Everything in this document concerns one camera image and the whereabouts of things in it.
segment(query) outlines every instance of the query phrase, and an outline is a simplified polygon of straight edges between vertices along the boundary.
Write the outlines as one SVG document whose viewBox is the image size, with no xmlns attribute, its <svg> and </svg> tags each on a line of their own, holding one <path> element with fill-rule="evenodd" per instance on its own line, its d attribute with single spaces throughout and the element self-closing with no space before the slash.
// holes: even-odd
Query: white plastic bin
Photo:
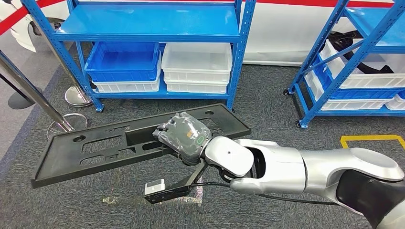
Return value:
<svg viewBox="0 0 405 229">
<path fill-rule="evenodd" d="M 313 71 L 310 71 L 305 76 L 310 90 L 314 94 L 317 101 L 324 90 L 318 77 Z M 393 99 L 329 99 L 325 105 L 322 106 L 322 111 L 330 110 L 362 110 L 362 109 L 380 109 L 384 104 L 390 103 Z"/>
<path fill-rule="evenodd" d="M 310 71 L 305 76 L 305 81 L 307 82 L 312 93 L 314 94 L 315 100 L 317 101 L 324 93 L 322 83 L 319 81 L 319 78 L 316 76 L 314 71 Z"/>
<path fill-rule="evenodd" d="M 156 92 L 159 90 L 161 55 L 157 63 L 156 80 L 154 81 L 126 81 L 126 82 L 93 82 L 99 93 L 119 92 Z"/>
<path fill-rule="evenodd" d="M 165 81 L 168 92 L 225 94 L 228 83 Z"/>
<path fill-rule="evenodd" d="M 330 110 L 366 110 L 380 109 L 384 104 L 393 99 L 330 99 L 321 108 L 322 111 Z"/>
<path fill-rule="evenodd" d="M 325 47 L 320 52 L 320 57 L 325 60 L 338 52 L 333 48 L 329 40 L 326 40 Z M 341 84 L 340 88 L 395 88 L 405 87 L 405 65 L 403 65 L 404 57 L 398 54 L 369 54 L 363 63 L 380 69 L 384 65 L 390 66 L 395 73 L 386 74 L 364 74 L 356 69 L 352 74 Z M 327 64 L 332 78 L 341 72 L 347 60 L 344 57 L 338 57 Z"/>
<path fill-rule="evenodd" d="M 405 96 L 401 98 L 401 96 L 397 94 L 386 106 L 390 110 L 405 110 Z"/>
<path fill-rule="evenodd" d="M 162 58 L 164 80 L 229 83 L 229 43 L 167 43 Z"/>
</svg>

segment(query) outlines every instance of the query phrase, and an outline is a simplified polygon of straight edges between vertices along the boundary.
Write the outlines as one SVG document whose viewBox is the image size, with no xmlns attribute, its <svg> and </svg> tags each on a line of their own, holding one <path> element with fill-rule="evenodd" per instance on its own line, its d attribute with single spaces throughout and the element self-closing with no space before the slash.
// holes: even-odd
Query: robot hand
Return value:
<svg viewBox="0 0 405 229">
<path fill-rule="evenodd" d="M 159 125 L 153 136 L 176 151 L 188 166 L 200 162 L 201 152 L 211 140 L 210 129 L 186 112 L 176 113 L 167 123 Z"/>
</svg>

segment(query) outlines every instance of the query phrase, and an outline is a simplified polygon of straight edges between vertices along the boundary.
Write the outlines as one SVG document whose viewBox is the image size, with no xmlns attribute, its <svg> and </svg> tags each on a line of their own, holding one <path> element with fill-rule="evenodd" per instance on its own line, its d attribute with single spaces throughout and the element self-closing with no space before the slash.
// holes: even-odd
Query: robotic arm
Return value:
<svg viewBox="0 0 405 229">
<path fill-rule="evenodd" d="M 186 165 L 217 167 L 236 192 L 311 193 L 364 215 L 374 229 L 404 227 L 404 172 L 391 158 L 372 150 L 300 151 L 270 141 L 211 139 L 210 130 L 185 112 L 153 135 Z M 150 187 L 158 184 L 152 183 L 145 190 L 153 193 Z"/>
</svg>

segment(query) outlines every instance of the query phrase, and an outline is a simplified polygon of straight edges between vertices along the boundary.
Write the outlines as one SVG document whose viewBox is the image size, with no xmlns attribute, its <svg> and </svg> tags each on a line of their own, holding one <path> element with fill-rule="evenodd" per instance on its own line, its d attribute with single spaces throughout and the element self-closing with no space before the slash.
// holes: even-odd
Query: black panel with holes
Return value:
<svg viewBox="0 0 405 229">
<path fill-rule="evenodd" d="M 249 127 L 223 104 L 184 111 L 206 123 L 213 136 L 235 138 L 250 134 Z M 32 187 L 43 187 L 172 154 L 173 150 L 156 141 L 152 132 L 174 115 L 175 112 L 160 114 L 55 135 L 48 142 L 31 179 Z"/>
</svg>

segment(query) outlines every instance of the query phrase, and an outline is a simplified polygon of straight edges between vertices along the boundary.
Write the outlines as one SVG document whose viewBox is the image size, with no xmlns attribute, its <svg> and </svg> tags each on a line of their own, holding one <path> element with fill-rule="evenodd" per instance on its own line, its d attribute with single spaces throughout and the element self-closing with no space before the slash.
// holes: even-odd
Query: circular hole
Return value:
<svg viewBox="0 0 405 229">
<path fill-rule="evenodd" d="M 80 135 L 80 136 L 77 136 L 77 137 L 73 138 L 73 141 L 74 142 L 81 142 L 81 141 L 83 141 L 85 139 L 86 139 L 86 136 Z"/>
</svg>

